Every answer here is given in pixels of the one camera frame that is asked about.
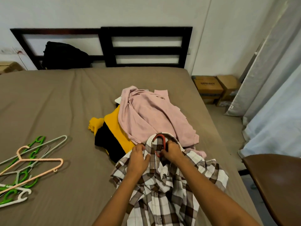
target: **plaid shirt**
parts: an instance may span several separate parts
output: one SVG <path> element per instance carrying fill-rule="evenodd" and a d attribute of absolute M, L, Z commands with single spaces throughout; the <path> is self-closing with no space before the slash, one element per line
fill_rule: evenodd
<path fill-rule="evenodd" d="M 179 144 L 171 134 L 162 134 L 166 142 L 173 139 Z M 124 220 L 127 219 L 128 226 L 194 226 L 199 204 L 180 170 L 168 160 L 156 156 L 155 151 L 163 149 L 163 141 L 157 138 L 152 142 L 155 136 L 146 142 L 143 154 L 144 158 L 148 153 L 151 155 L 150 164 L 132 193 Z M 214 159 L 205 161 L 195 152 L 180 148 L 202 174 L 225 190 L 228 176 Z M 117 188 L 126 175 L 130 153 L 116 164 L 111 174 Z"/>

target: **person's right arm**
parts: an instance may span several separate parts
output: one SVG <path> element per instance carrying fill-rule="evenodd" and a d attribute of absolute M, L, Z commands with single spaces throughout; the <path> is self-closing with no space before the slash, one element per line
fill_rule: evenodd
<path fill-rule="evenodd" d="M 201 174 L 179 145 L 168 141 L 162 154 L 182 172 L 200 207 L 213 226 L 259 226 L 242 207 Z"/>

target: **mattress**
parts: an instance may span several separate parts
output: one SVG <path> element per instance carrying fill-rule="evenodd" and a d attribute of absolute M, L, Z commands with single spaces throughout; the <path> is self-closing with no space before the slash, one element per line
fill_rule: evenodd
<path fill-rule="evenodd" d="M 229 175 L 226 193 L 261 223 L 188 72 L 170 67 L 114 67 L 20 71 L 0 76 L 0 162 L 38 136 L 46 136 L 46 141 L 68 136 L 67 142 L 51 153 L 52 158 L 64 160 L 63 166 L 39 179 L 28 200 L 0 208 L 1 225 L 75 226 L 94 222 L 116 188 L 110 180 L 114 164 L 104 149 L 94 145 L 89 120 L 111 113 L 122 89 L 132 85 L 150 91 L 168 90 L 171 103 L 180 108 L 200 136 L 196 148 L 216 159 Z M 40 163 L 31 173 L 37 175 L 55 166 Z M 13 180 L 3 178 L 0 183 Z M 196 225 L 210 225 L 202 210 Z"/>

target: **cardboard box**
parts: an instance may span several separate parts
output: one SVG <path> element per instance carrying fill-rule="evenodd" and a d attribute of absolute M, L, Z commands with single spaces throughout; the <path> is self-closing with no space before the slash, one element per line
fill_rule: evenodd
<path fill-rule="evenodd" d="M 0 74 L 24 70 L 17 62 L 0 62 Z"/>
<path fill-rule="evenodd" d="M 203 99 L 205 105 L 213 105 L 214 99 Z"/>
<path fill-rule="evenodd" d="M 220 98 L 219 100 L 217 100 L 215 105 L 216 105 L 216 107 L 226 107 L 226 106 L 230 106 L 232 101 L 233 101 L 233 99 Z"/>
<path fill-rule="evenodd" d="M 224 91 L 214 76 L 193 76 L 192 79 L 202 99 L 218 99 Z"/>
<path fill-rule="evenodd" d="M 233 75 L 218 75 L 216 76 L 216 79 L 224 89 L 221 98 L 233 100 L 241 86 L 241 83 Z"/>

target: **yellow garment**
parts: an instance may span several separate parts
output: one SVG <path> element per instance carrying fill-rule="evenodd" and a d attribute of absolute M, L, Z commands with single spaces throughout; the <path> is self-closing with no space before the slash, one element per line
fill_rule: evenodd
<path fill-rule="evenodd" d="M 133 144 L 133 142 L 128 138 L 118 123 L 119 109 L 120 105 L 114 110 L 113 113 L 106 115 L 104 118 L 97 119 L 93 117 L 89 122 L 88 129 L 94 132 L 94 135 L 96 135 L 97 130 L 102 127 L 103 122 L 106 122 L 108 128 L 118 140 L 124 152 L 128 153 L 130 150 L 132 150 L 135 144 Z"/>

